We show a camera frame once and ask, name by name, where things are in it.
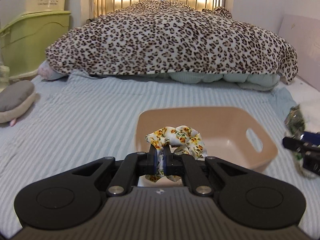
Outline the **yellow floral fabric scrunchie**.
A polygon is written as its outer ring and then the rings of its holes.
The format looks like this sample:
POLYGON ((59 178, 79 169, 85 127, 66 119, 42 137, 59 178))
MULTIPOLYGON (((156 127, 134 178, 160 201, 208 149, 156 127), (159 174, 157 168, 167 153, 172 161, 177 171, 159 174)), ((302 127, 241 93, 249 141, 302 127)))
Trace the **yellow floral fabric scrunchie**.
POLYGON ((204 160, 208 156, 207 149, 200 133, 188 126, 163 127, 146 136, 146 141, 157 152, 157 166, 155 175, 146 175, 145 178, 153 183, 165 176, 164 148, 172 146, 177 155, 187 154, 196 160, 204 160))

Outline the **white fluffy plush toy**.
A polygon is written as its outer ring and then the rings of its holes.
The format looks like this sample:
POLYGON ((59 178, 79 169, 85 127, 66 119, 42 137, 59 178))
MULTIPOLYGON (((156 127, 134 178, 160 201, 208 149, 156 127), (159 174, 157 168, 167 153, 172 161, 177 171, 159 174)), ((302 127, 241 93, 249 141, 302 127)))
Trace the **white fluffy plush toy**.
POLYGON ((320 132, 320 101, 319 99, 299 103, 302 113, 305 130, 312 133, 320 132))

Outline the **beige plastic storage basket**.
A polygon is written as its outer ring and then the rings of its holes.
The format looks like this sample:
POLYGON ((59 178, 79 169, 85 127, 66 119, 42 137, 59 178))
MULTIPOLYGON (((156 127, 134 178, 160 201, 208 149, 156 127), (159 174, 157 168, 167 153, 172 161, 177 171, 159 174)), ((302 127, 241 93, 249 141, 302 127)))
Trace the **beige plastic storage basket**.
POLYGON ((278 149, 263 127, 249 113, 236 107, 180 107, 152 109, 140 114, 135 145, 150 148, 145 137, 166 126, 187 125, 197 130, 208 155, 263 172, 278 149))

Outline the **striped blue bed sheet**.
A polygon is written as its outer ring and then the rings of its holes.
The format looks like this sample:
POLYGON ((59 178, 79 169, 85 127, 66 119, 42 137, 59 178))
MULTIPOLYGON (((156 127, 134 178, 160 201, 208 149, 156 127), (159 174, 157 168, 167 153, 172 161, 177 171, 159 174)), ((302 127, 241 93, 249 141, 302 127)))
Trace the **striped blue bed sheet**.
POLYGON ((264 93, 223 81, 190 85, 145 77, 97 79, 81 72, 53 82, 36 77, 33 83, 39 100, 14 127, 1 126, 3 236, 10 238, 21 229, 14 199, 26 185, 108 155, 124 159, 132 153, 140 113, 233 106, 252 115, 276 143, 278 156, 265 173, 302 191, 307 207, 300 227, 319 237, 319 179, 300 175, 281 143, 284 120, 295 105, 287 89, 264 93))

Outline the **light green quilted duvet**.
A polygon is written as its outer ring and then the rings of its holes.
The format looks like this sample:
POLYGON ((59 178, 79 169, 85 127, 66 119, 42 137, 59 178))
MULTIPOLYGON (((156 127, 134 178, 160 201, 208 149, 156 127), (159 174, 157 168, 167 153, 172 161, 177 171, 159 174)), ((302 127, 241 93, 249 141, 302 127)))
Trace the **light green quilted duvet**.
POLYGON ((280 81, 278 74, 204 74, 193 72, 176 72, 163 74, 118 75, 119 78, 132 79, 171 79, 180 83, 197 84, 225 81, 237 84, 242 89, 266 92, 274 89, 280 81))

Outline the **leopard print blanket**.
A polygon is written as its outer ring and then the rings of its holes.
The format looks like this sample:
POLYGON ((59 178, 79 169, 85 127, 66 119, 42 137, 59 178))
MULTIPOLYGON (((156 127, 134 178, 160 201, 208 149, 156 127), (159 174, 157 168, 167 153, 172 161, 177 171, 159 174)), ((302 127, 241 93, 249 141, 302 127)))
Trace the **leopard print blanket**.
POLYGON ((277 34, 179 1, 144 1, 73 28, 46 49, 62 75, 298 73, 295 48, 277 34))

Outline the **pink pillow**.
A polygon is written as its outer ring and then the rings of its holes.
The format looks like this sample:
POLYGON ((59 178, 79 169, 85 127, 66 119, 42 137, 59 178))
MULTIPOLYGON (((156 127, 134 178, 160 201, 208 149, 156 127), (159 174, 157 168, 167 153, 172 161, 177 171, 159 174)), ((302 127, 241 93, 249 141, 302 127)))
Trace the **pink pillow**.
POLYGON ((60 74, 49 66, 47 60, 43 61, 37 69, 37 74, 43 79, 48 81, 54 81, 66 77, 65 74, 60 74))

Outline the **grey beige plush toy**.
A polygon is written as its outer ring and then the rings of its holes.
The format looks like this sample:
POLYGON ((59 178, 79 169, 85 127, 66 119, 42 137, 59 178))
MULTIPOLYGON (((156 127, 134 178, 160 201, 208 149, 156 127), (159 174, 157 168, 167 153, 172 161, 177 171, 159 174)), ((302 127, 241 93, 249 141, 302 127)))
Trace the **grey beige plush toy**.
POLYGON ((19 81, 1 91, 1 124, 14 125, 36 100, 35 85, 31 81, 19 81))

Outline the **green plastic storage cabinet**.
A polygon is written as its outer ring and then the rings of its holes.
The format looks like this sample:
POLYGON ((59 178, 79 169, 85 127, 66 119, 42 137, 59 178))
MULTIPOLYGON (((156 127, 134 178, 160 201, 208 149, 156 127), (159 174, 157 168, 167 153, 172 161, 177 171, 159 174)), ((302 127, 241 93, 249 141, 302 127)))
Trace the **green plastic storage cabinet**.
POLYGON ((9 79, 34 76, 46 59, 45 49, 69 31, 70 11, 22 15, 1 29, 1 56, 9 79))

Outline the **pink board against wall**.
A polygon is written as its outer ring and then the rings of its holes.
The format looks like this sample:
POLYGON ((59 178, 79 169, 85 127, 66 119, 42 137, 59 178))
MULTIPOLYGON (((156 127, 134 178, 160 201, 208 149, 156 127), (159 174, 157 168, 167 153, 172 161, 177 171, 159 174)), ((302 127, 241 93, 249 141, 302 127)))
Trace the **pink board against wall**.
POLYGON ((319 90, 319 20, 286 14, 279 36, 295 48, 298 55, 298 76, 319 90))

